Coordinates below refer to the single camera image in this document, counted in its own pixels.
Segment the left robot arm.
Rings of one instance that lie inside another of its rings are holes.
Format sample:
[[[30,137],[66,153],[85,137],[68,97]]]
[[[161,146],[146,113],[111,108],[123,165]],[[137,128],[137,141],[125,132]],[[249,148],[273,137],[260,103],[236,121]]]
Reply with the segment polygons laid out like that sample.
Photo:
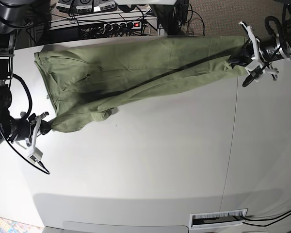
[[[268,16],[264,20],[269,37],[260,39],[254,35],[253,27],[240,21],[239,25],[246,31],[248,40],[228,59],[232,67],[242,66],[248,76],[242,86],[247,87],[265,74],[271,74],[277,80],[278,69],[274,61],[291,58],[291,0],[280,0],[283,4],[282,18]]]

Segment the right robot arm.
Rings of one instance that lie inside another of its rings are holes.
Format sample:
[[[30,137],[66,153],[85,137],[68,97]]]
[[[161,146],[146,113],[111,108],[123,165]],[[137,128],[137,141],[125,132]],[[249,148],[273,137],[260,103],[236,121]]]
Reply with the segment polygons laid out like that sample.
[[[32,98],[24,80],[14,74],[14,51],[18,32],[33,26],[30,18],[25,14],[31,0],[0,0],[0,144],[7,141],[12,144],[25,140],[27,146],[35,149],[38,134],[46,134],[50,131],[50,125],[41,116],[32,114]],[[13,118],[9,108],[12,103],[11,82],[18,80],[25,90],[29,101],[26,112],[21,113],[20,118]]]

